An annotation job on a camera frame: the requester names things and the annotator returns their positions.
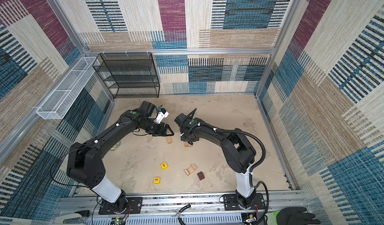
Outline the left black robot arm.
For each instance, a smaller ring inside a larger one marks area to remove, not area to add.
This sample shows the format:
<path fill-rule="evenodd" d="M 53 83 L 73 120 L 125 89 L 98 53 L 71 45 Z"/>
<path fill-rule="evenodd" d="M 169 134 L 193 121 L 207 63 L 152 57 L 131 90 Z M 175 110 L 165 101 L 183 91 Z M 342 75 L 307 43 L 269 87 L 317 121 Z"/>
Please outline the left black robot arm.
<path fill-rule="evenodd" d="M 103 158 L 113 146 L 137 129 L 154 137 L 167 137 L 168 131 L 173 136 L 170 126 L 162 122 L 168 115 L 165 108 L 157 108 L 148 101 L 142 102 L 137 109 L 127 110 L 96 137 L 82 144 L 76 142 L 70 147 L 67 176 L 85 185 L 104 202 L 121 211 L 128 203 L 126 194 L 107 178 Z"/>

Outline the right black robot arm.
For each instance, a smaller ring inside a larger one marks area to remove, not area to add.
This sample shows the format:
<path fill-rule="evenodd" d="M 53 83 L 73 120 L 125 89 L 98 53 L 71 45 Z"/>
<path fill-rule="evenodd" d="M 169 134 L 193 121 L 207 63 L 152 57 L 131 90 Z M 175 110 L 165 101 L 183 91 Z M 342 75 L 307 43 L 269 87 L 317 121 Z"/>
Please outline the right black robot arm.
<path fill-rule="evenodd" d="M 256 150 L 240 129 L 223 130 L 194 118 L 196 110 L 188 115 L 181 113 L 175 123 L 179 126 L 181 140 L 188 143 L 205 139 L 218 145 L 229 167 L 236 173 L 237 194 L 243 199 L 254 195 L 251 182 L 251 165 L 255 162 Z"/>

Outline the black and green gloved hand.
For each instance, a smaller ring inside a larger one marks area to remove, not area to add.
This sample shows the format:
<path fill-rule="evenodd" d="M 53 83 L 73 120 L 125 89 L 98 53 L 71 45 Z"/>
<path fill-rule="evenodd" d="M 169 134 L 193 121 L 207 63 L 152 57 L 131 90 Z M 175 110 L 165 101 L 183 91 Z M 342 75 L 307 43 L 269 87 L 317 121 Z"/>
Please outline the black and green gloved hand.
<path fill-rule="evenodd" d="M 265 215 L 266 225 L 320 225 L 312 213 L 305 207 L 288 207 Z"/>

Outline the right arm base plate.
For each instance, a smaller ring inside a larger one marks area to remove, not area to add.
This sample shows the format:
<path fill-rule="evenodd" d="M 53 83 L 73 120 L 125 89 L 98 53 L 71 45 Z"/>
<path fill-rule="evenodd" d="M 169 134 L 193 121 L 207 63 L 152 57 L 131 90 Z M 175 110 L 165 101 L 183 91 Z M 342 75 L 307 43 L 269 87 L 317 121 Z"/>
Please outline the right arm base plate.
<path fill-rule="evenodd" d="M 248 203 L 248 207 L 242 205 L 241 199 L 236 194 L 224 194 L 221 197 L 224 204 L 225 211 L 239 211 L 239 210 L 264 210 L 266 208 L 266 199 L 263 194 L 256 193 L 253 200 Z"/>

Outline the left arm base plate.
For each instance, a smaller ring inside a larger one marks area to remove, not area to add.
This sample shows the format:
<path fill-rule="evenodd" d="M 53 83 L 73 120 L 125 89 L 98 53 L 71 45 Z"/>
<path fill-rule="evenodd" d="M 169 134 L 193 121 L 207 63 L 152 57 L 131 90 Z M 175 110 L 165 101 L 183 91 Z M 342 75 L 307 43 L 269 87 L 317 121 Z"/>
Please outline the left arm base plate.
<path fill-rule="evenodd" d="M 101 200 L 99 215 L 128 215 L 139 214 L 142 209 L 142 197 L 126 197 L 125 201 L 116 201 L 115 203 Z"/>

